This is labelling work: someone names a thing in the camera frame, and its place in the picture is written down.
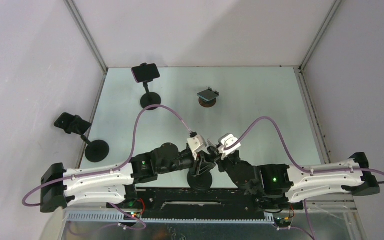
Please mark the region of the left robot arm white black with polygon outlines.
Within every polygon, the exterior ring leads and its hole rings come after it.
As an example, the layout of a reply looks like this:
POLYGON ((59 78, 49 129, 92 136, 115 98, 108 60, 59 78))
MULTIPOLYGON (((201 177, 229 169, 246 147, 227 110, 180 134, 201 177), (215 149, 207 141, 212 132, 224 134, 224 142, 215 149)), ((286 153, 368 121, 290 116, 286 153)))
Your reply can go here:
POLYGON ((188 177, 199 178, 215 167, 218 154, 213 148, 193 143, 179 151, 164 143, 150 152, 132 157, 120 168, 117 164, 90 169, 69 168, 54 163, 41 178, 41 213, 76 204, 108 203, 133 208, 138 202, 135 185, 156 181, 160 175, 188 170, 188 177))

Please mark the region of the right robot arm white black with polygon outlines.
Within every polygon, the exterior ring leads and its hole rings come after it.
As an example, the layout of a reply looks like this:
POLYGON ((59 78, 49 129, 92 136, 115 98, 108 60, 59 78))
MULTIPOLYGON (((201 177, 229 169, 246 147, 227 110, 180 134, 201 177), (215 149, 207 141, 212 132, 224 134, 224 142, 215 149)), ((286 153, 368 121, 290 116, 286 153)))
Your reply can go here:
POLYGON ((380 193, 380 184, 368 170, 369 162, 363 152, 337 163, 296 167, 288 164, 253 166, 240 159, 238 150, 228 156, 223 156, 213 144, 207 150, 219 171, 227 173, 244 195, 267 200, 277 209, 328 194, 364 197, 380 193))

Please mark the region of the black round-base phone stand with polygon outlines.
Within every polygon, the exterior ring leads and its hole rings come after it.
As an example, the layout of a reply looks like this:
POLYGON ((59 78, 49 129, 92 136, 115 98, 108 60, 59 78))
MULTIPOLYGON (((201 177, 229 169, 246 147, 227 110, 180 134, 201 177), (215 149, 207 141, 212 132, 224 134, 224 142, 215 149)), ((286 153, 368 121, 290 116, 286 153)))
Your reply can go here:
POLYGON ((193 171, 189 169, 186 177, 190 188, 197 192, 206 192, 212 187, 213 177, 210 170, 199 175, 193 175, 192 173, 193 171))

